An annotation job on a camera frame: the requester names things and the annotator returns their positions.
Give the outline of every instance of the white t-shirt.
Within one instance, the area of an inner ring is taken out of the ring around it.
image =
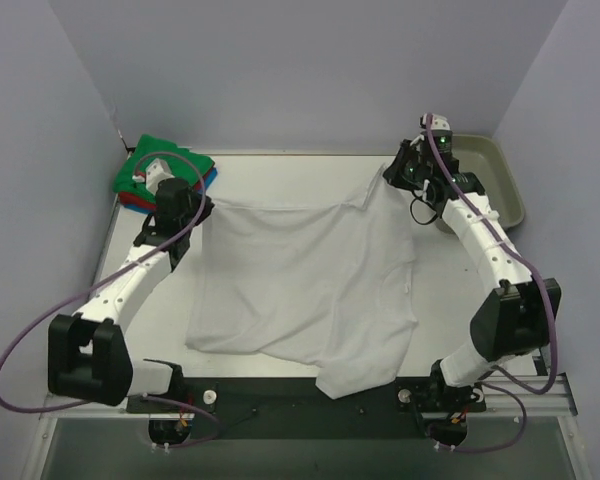
[[[324,206],[214,199],[187,346],[317,365],[338,398],[393,381],[416,324],[408,204],[378,171]]]

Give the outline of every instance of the green cloth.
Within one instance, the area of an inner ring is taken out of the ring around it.
[[[116,193],[133,193],[134,195],[137,195],[148,202],[155,203],[155,197],[153,194],[147,190],[143,183],[134,182],[132,176],[138,160],[140,160],[143,156],[151,152],[164,151],[182,155],[187,160],[191,161],[196,167],[198,167],[202,175],[206,175],[207,172],[213,168],[213,160],[211,160],[211,157],[192,153],[186,148],[178,147],[173,142],[145,134],[140,137],[140,141],[138,142],[135,152],[133,152],[133,155],[127,159],[118,172],[118,175],[116,175],[116,178],[113,182],[113,191]],[[156,158],[162,158],[162,160],[165,160],[171,169],[171,173],[173,173],[175,177],[184,178],[191,185],[195,185],[199,182],[196,172],[194,172],[189,165],[185,164],[182,160],[178,160],[177,158],[173,157],[160,157],[159,155],[157,157],[149,157],[143,162],[143,165],[141,165],[138,170],[141,172],[146,171],[146,168],[149,166],[149,164]]]

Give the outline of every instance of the purple cable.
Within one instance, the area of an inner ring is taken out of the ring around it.
[[[116,278],[121,277],[125,273],[133,270],[139,264],[141,264],[144,261],[148,260],[153,255],[155,255],[156,253],[158,253],[158,252],[166,249],[172,243],[177,242],[180,238],[182,238],[184,235],[186,235],[188,232],[190,232],[193,229],[193,227],[196,226],[196,223],[197,223],[198,219],[202,216],[202,212],[204,210],[205,199],[206,199],[206,188],[205,188],[205,185],[204,185],[204,177],[200,173],[200,170],[198,170],[198,168],[191,161],[189,161],[187,158],[185,158],[182,155],[179,155],[177,153],[166,152],[166,151],[164,151],[164,152],[152,152],[152,153],[148,153],[147,155],[143,156],[140,160],[138,160],[138,163],[136,164],[136,167],[134,168],[134,171],[138,167],[138,165],[140,165],[144,160],[146,160],[149,157],[155,157],[155,156],[158,156],[158,155],[177,158],[178,160],[181,160],[181,161],[185,162],[187,165],[189,165],[193,169],[193,171],[198,176],[198,179],[200,180],[200,196],[202,197],[202,199],[201,199],[201,202],[200,202],[200,207],[198,208],[198,211],[196,212],[196,214],[193,216],[193,219],[181,231],[179,231],[178,233],[176,233],[169,240],[166,240],[165,242],[163,242],[160,245],[158,245],[156,248],[154,248],[153,250],[151,250],[149,253],[143,255],[142,257],[140,257],[136,262],[131,263],[131,264],[127,265],[126,267],[121,268],[117,272],[112,273],[108,277],[106,277],[106,278],[100,280],[99,282],[93,284],[91,287],[89,287],[88,289],[84,290],[83,292],[77,293],[77,294],[75,294],[75,295],[67,298],[66,300],[63,300],[62,302],[58,303],[57,305],[54,305],[53,307],[49,308],[47,311],[45,311],[44,313],[42,313],[35,320],[33,320],[33,322],[31,322],[29,325],[27,325],[24,328],[24,330],[22,330],[18,335],[16,335],[16,338],[13,339],[13,341],[4,350],[4,352],[2,353],[2,355],[0,355],[0,372],[2,371],[2,368],[4,367],[4,364],[6,363],[7,359],[9,358],[9,355],[11,355],[11,353],[13,353],[13,351],[18,346],[18,344],[31,332],[31,330],[33,330],[38,325],[40,325],[47,317],[53,315],[54,313],[56,313],[61,308],[64,308],[67,305],[70,305],[73,302],[76,302],[76,301],[80,300],[81,298],[86,297],[90,293],[96,291],[97,289],[103,287],[104,285],[107,285],[108,283],[112,282]],[[51,406],[51,407],[19,407],[17,405],[13,405],[13,404],[7,402],[0,395],[0,406],[2,408],[5,408],[6,410],[9,410],[11,412],[16,412],[16,413],[49,413],[49,412],[57,412],[59,410],[65,410],[67,408],[72,408],[72,407],[77,407],[77,406],[80,406],[80,405],[85,405],[87,403],[89,403],[89,402],[79,401],[79,402],[70,402],[70,403],[66,403],[64,405],[56,405],[56,406]]]
[[[460,187],[458,187],[458,185],[455,184],[455,182],[453,181],[453,178],[451,177],[451,173],[449,173],[449,170],[447,169],[446,165],[444,164],[444,161],[442,160],[442,157],[440,156],[440,152],[438,151],[438,148],[436,147],[435,141],[433,139],[433,133],[431,131],[432,120],[433,120],[433,114],[427,113],[426,114],[427,138],[429,140],[429,144],[431,145],[431,150],[433,151],[433,155],[436,159],[436,162],[438,163],[438,166],[440,167],[440,169],[442,170],[442,173],[444,174],[445,178],[447,179],[447,182],[449,182],[449,185],[451,185],[451,188],[453,188],[453,191],[458,195],[458,197],[460,197],[462,199],[462,201],[467,205],[467,207],[469,207],[469,210],[471,210],[476,217],[480,218],[480,221],[487,228],[487,230],[489,230],[489,233],[491,233],[491,236],[497,242],[499,242],[500,248],[502,248],[502,250],[504,250],[504,252],[507,255],[509,255],[511,258],[513,258],[514,260],[516,260],[519,263],[521,263],[522,265],[524,265],[529,270],[529,272],[531,272],[531,278],[533,278],[534,282],[536,282],[536,285],[538,286],[538,290],[540,291],[540,297],[542,298],[542,304],[544,305],[544,311],[545,311],[545,315],[547,317],[547,328],[549,330],[549,351],[551,354],[549,379],[547,380],[546,385],[540,389],[536,389],[536,388],[533,388],[533,387],[527,385],[524,382],[521,382],[520,380],[515,378],[513,375],[511,375],[509,372],[507,372],[506,370],[504,370],[501,367],[495,367],[495,370],[502,373],[505,377],[507,377],[509,380],[511,380],[511,382],[518,385],[519,387],[524,388],[528,392],[531,392],[536,395],[542,395],[544,393],[547,393],[549,390],[551,390],[551,387],[553,387],[553,384],[556,382],[556,377],[558,376],[558,339],[557,339],[557,335],[556,335],[556,325],[555,325],[556,319],[555,319],[555,316],[553,315],[553,308],[551,307],[551,300],[549,299],[549,293],[547,292],[547,287],[544,284],[544,280],[542,280],[542,275],[540,275],[540,272],[538,271],[538,269],[533,264],[531,264],[531,262],[529,262],[528,260],[521,257],[518,253],[514,252],[511,249],[511,247],[509,247],[509,245],[504,243],[504,241],[503,241],[502,237],[500,236],[500,234],[498,233],[498,231],[493,227],[493,225],[491,225],[491,223],[486,218],[484,218],[482,216],[482,212],[480,212],[478,207],[476,207],[473,204],[473,202],[471,200],[469,200],[469,198],[464,194],[464,192],[462,190],[460,190]]]
[[[511,393],[509,390],[506,390],[502,387],[496,387],[495,385],[491,385],[490,383],[486,383],[486,382],[483,383],[482,385],[484,385],[487,388],[491,388],[492,390],[497,390],[498,392],[509,395],[511,398],[513,398],[516,401],[516,403],[518,405],[520,405],[520,410],[522,410],[522,421],[520,422],[520,430],[518,430],[518,433],[516,434],[516,436],[513,437],[511,440],[508,440],[500,445],[493,445],[491,447],[455,447],[455,448],[452,448],[450,445],[445,445],[444,443],[439,443],[439,445],[442,448],[444,448],[445,450],[449,450],[449,451],[453,451],[453,452],[457,452],[457,453],[467,453],[467,454],[499,452],[500,450],[504,450],[505,448],[512,447],[513,445],[518,443],[520,441],[520,439],[522,438],[522,435],[524,435],[524,431],[527,428],[527,409],[524,407],[522,400],[520,400],[516,395]],[[434,426],[434,424],[429,425],[429,428],[427,429],[427,433],[430,432],[432,426]]]
[[[152,395],[143,395],[142,398],[145,400],[149,400],[151,402],[162,403],[164,405],[170,405],[172,407],[179,407],[181,409],[188,410],[192,413],[202,415],[203,417],[206,417],[209,420],[211,420],[216,425],[216,432],[214,434],[207,435],[206,437],[194,438],[188,442],[184,442],[179,445],[169,445],[169,449],[193,447],[194,445],[200,445],[201,443],[210,442],[211,440],[215,440],[216,438],[218,438],[218,436],[220,436],[220,433],[222,432],[222,425],[220,424],[220,420],[218,420],[217,417],[210,414],[206,410],[198,408],[194,405],[189,405],[188,403],[177,402],[175,400],[169,400],[166,398],[154,397]]]

